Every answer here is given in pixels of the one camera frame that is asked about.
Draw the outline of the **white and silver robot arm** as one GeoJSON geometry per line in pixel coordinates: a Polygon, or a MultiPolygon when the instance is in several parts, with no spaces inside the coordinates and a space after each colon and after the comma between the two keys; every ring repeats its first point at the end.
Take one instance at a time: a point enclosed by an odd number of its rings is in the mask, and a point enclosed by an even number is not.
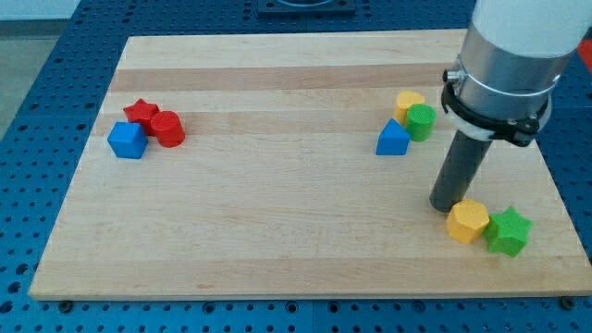
{"type": "Polygon", "coordinates": [[[591,0],[477,1],[459,55],[459,99],[484,117],[534,115],[590,25],[591,0]]]}

